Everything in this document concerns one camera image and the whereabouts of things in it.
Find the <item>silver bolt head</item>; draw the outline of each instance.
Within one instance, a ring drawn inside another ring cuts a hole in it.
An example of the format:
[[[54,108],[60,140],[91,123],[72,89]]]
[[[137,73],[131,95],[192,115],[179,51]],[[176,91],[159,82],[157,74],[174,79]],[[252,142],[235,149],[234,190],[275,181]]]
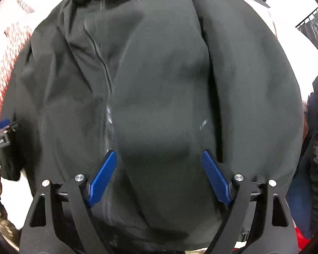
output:
[[[41,183],[41,185],[42,185],[43,187],[47,187],[49,184],[50,184],[50,182],[49,182],[48,179],[45,179],[45,180]]]
[[[75,176],[75,180],[76,181],[83,181],[85,178],[85,176],[83,174],[78,174]]]
[[[269,180],[269,185],[272,186],[272,187],[275,187],[277,185],[276,181],[273,180],[273,179],[270,179]]]
[[[241,174],[236,174],[236,175],[234,175],[234,179],[235,179],[236,181],[243,181],[243,180],[244,180],[244,177],[243,177],[243,175],[241,175]]]

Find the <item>blue fabric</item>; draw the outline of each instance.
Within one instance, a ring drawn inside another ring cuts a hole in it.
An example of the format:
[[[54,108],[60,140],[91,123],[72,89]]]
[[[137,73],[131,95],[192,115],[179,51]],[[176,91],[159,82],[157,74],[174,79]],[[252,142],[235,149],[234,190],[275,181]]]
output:
[[[299,161],[298,172],[286,194],[292,218],[303,236],[311,239],[313,190],[310,179],[310,163],[306,156]]]

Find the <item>jacket sleeve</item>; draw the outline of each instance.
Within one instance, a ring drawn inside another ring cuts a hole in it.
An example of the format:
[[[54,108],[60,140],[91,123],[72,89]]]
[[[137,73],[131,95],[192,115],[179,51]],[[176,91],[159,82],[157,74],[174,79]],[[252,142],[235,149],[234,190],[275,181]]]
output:
[[[299,160],[303,111],[282,47],[244,1],[193,3],[219,96],[222,162],[287,190]]]
[[[9,119],[11,122],[16,121],[15,105],[17,100],[17,77],[21,74],[23,67],[28,61],[31,54],[31,41],[29,40],[24,49],[20,52],[12,71],[9,85],[5,93],[5,99],[1,111],[1,120]],[[14,135],[10,138],[11,144],[0,150],[0,165],[1,176],[11,181],[20,179],[20,171],[23,168],[25,161],[19,145],[19,137]]]

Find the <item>red object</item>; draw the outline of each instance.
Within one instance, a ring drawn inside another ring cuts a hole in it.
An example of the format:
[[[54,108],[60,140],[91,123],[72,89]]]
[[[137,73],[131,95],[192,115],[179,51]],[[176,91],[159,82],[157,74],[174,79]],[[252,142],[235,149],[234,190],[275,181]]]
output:
[[[0,62],[0,114],[15,62],[25,43],[31,37],[32,31],[29,27],[21,27],[16,23],[8,27],[5,30],[5,34],[8,38],[8,45]]]
[[[304,238],[303,234],[300,232],[300,230],[297,227],[295,228],[295,231],[297,234],[298,248],[299,250],[303,250],[305,246],[307,246],[311,240]]]

